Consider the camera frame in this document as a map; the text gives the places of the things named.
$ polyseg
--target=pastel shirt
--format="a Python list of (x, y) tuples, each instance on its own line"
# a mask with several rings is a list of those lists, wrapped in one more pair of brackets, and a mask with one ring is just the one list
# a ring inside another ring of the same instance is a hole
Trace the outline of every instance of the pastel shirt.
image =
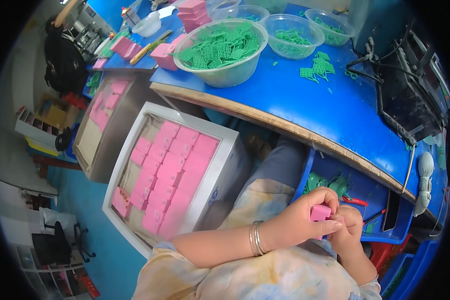
[[(295, 190), (257, 179), (235, 202), (221, 229), (268, 220), (282, 212)], [(327, 240), (309, 240), (260, 257), (200, 269), (172, 243), (157, 244), (138, 275), (133, 300), (381, 300), (377, 279), (358, 286), (336, 260)]]

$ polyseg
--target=red scissors handle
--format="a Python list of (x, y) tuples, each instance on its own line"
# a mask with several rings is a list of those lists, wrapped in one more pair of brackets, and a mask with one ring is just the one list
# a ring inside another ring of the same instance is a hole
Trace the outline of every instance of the red scissors handle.
[(363, 207), (369, 206), (369, 204), (367, 202), (357, 199), (357, 198), (351, 198), (351, 197), (348, 198), (347, 196), (342, 196), (342, 199), (346, 203), (352, 203), (352, 204), (356, 204), (356, 205), (363, 206)]

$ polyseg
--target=white box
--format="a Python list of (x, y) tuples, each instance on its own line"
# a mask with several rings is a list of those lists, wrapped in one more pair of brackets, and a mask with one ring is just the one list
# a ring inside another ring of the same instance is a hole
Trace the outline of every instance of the white box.
[(234, 202), (249, 178), (251, 169), (250, 159), (245, 152), (245, 147), (237, 131), (167, 107), (146, 102), (120, 151), (108, 184), (102, 210), (126, 240), (147, 259), (152, 252), (152, 247), (145, 242), (146, 238), (151, 238), (155, 241), (163, 240), (163, 238), (160, 239), (160, 237), (155, 236), (142, 236), (141, 238), (137, 235), (126, 224), (128, 220), (123, 219), (112, 208), (112, 198), (115, 189), (122, 181), (132, 150), (144, 127), (149, 124), (152, 118), (171, 120), (220, 141), (195, 197), (188, 208), (184, 221), (178, 230), (178, 234), (197, 230), (197, 225), (214, 201)]

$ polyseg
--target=chair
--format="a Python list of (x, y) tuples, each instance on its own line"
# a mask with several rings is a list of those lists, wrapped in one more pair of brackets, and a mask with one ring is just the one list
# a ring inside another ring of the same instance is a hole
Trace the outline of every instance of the chair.
[(33, 247), (35, 248), (38, 262), (42, 266), (51, 264), (69, 265), (71, 262), (70, 258), (72, 256), (72, 246), (77, 247), (82, 259), (86, 263), (90, 262), (90, 259), (85, 258), (83, 253), (88, 255), (88, 257), (96, 256), (95, 253), (89, 254), (83, 249), (82, 246), (82, 235), (83, 233), (88, 232), (88, 229), (85, 228), (84, 230), (80, 231), (80, 225), (75, 224), (75, 242), (70, 245), (67, 242), (65, 233), (63, 232), (62, 226), (60, 225), (59, 221), (56, 221), (54, 226), (45, 225), (45, 227), (53, 228), (54, 235), (46, 233), (32, 233), (31, 235), (31, 240), (33, 243)]

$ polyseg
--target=blue table surface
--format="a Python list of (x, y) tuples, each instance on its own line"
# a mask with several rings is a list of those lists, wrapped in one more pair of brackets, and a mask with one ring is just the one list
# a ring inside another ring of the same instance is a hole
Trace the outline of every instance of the blue table surface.
[[(148, 0), (143, 0), (140, 4), (137, 15), (140, 19), (145, 18), (150, 12), (152, 3)], [(172, 42), (174, 39), (176, 39), (180, 34), (185, 33), (183, 30), (183, 24), (182, 21), (180, 21), (179, 17), (177, 16), (178, 10), (175, 9), (171, 16), (165, 17), (162, 20), (162, 27), (160, 29), (152, 34), (149, 37), (142, 37), (138, 33), (133, 33), (130, 36), (130, 39), (135, 40), (136, 43), (141, 45), (142, 47), (145, 47), (146, 45), (155, 42), (157, 38), (159, 38), (163, 33), (165, 33), (167, 30), (172, 30), (173, 33), (168, 36), (167, 42)], [(103, 70), (107, 69), (148, 69), (151, 70), (155, 68), (156, 62), (153, 58), (148, 57), (145, 55), (140, 59), (134, 66), (130, 64), (129, 61), (123, 60), (120, 55), (117, 53), (114, 53), (112, 57), (108, 59), (108, 61), (103, 66)]]
[[(305, 9), (288, 4), (285, 13), (298, 15)], [(270, 46), (260, 54), (252, 77), (234, 87), (211, 87), (180, 69), (158, 68), (150, 81), (230, 99), (288, 120), (350, 149), (403, 184), (410, 151), (377, 115), (375, 83), (368, 78), (352, 80), (345, 75), (346, 64), (358, 57), (351, 41), (340, 48), (321, 45), (316, 51), (327, 53), (335, 68), (336, 74), (329, 74), (328, 82), (319, 78), (317, 84), (300, 77), (300, 68), (312, 68), (314, 55), (298, 61), (288, 60), (276, 55)], [(422, 141), (417, 144), (407, 189), (418, 194), (418, 159), (425, 151), (431, 152), (435, 169), (428, 208), (438, 217), (447, 175), (438, 167), (435, 150), (435, 146), (431, 148)]]

